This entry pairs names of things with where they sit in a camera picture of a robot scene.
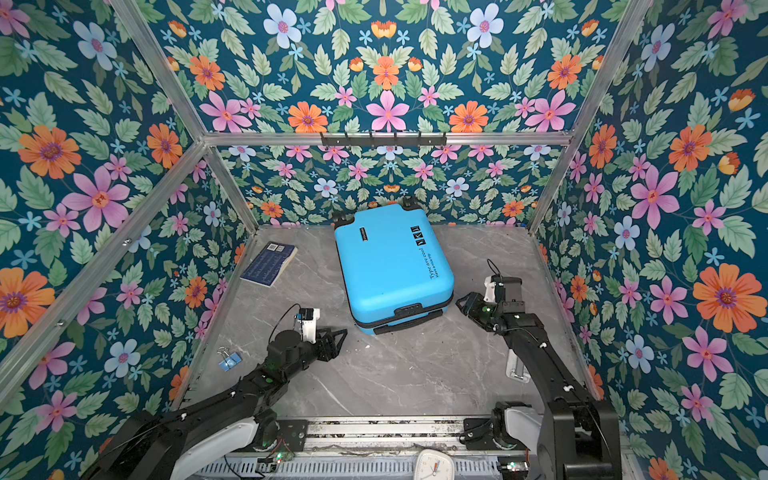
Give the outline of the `blue hard-shell suitcase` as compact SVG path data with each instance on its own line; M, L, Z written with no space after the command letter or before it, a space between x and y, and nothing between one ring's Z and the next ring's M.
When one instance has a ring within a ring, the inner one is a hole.
M421 325L452 303L454 273L415 199L340 216L334 238L349 310L363 333Z

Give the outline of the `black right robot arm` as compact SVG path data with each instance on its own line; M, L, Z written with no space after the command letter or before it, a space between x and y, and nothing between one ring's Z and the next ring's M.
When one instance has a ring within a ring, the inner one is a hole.
M524 465L501 465L505 479L620 479L618 415L607 400L595 398L559 357L543 322L528 313L522 280L499 274L486 279L486 291L456 301L459 311L482 330L500 336L528 371L543 412L500 402L486 431L499 446L523 446Z

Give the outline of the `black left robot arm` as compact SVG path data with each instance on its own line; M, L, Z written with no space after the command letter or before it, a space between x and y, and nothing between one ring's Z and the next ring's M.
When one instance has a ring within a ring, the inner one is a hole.
M289 382L313 362L337 358L346 337L332 328L319 329L314 342L294 330L278 333L265 360L234 386L175 411L133 414L80 477L182 479L181 460L202 467L251 444L276 417L272 407Z

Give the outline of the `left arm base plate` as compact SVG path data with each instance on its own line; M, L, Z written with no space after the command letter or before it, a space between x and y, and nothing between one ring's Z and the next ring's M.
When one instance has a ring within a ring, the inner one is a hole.
M303 419L276 419L258 424L250 443L236 449L243 453L276 454L301 452L308 439L309 422Z

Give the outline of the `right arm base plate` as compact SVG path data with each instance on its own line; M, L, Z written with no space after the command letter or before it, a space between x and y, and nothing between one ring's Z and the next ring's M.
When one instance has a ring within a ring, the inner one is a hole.
M536 447L541 429L538 420L517 419L510 422L491 417L465 418L459 443L470 451L526 450Z

